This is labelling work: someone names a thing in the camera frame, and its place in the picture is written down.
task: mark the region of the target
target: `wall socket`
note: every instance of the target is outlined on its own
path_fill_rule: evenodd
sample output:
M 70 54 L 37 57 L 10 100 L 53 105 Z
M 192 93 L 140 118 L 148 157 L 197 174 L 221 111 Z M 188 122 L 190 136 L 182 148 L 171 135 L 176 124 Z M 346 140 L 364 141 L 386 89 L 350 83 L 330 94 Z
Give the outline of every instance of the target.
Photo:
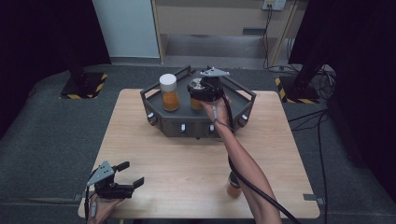
M 272 6 L 271 9 L 274 11 L 281 11 L 286 5 L 287 0 L 264 0 L 262 4 L 262 10 L 269 10 L 268 6 Z

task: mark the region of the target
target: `octagonal rack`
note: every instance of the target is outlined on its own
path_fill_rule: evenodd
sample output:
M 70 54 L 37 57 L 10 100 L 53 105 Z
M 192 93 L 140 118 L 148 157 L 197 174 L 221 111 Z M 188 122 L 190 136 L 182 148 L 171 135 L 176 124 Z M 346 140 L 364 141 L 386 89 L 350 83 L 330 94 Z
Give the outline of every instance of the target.
M 177 77 L 177 95 L 179 107 L 176 111 L 163 109 L 160 82 L 142 90 L 143 106 L 150 125 L 156 126 L 167 137 L 218 138 L 219 134 L 203 109 L 191 107 L 187 85 L 196 77 L 203 77 L 188 65 L 174 73 Z M 232 100 L 233 126 L 237 131 L 248 123 L 256 93 L 229 77 L 221 77 L 225 94 Z

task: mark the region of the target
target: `black curtain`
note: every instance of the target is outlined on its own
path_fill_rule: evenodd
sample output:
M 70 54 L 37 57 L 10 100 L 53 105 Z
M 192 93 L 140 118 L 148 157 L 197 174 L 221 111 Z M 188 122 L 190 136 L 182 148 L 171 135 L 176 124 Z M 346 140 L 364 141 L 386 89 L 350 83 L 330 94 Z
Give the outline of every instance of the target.
M 336 85 L 329 105 L 337 107 L 345 122 L 336 125 L 350 130 L 350 136 L 342 136 L 346 147 L 356 147 L 396 202 L 394 8 L 395 2 L 386 0 L 310 1 L 290 63 L 304 64 L 314 49 L 322 63 L 334 69 Z
M 110 63 L 91 0 L 0 1 L 0 138 L 35 83 L 68 70 L 70 62 Z

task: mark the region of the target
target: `gray carpet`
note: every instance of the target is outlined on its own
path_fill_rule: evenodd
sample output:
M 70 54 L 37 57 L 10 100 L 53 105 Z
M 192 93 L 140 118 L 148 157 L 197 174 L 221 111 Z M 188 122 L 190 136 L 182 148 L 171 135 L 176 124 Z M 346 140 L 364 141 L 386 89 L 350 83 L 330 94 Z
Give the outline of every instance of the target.
M 253 91 L 277 91 L 268 71 L 226 69 L 232 78 Z M 38 82 L 21 113 L 0 141 L 0 223 L 83 223 L 78 204 L 10 203 L 11 198 L 64 198 L 81 194 L 122 89 L 143 89 L 164 73 L 177 68 L 161 66 L 98 65 L 89 72 L 108 78 L 96 99 L 65 100 L 59 95 L 69 79 L 67 72 Z M 283 104 L 288 119 L 326 108 Z M 304 119 L 294 121 L 296 127 Z M 312 119 L 304 127 L 316 125 Z M 396 205 L 369 170 L 348 159 L 331 118 L 320 124 L 328 186 L 328 223 L 396 223 Z M 317 129 L 293 132 L 314 193 L 324 197 Z M 323 223 L 317 219 L 303 223 Z M 151 219 L 145 223 L 189 223 L 190 220 Z M 111 219 L 108 223 L 117 223 Z M 203 220 L 202 223 L 252 223 L 252 220 Z

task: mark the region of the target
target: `bottle with white lid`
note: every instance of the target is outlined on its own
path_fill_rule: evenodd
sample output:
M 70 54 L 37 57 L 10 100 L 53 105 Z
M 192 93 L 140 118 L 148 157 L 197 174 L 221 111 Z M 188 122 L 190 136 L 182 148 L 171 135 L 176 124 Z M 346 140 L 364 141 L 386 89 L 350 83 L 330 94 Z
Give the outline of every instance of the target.
M 163 94 L 163 109 L 174 111 L 178 109 L 177 79 L 173 74 L 164 74 L 160 77 Z

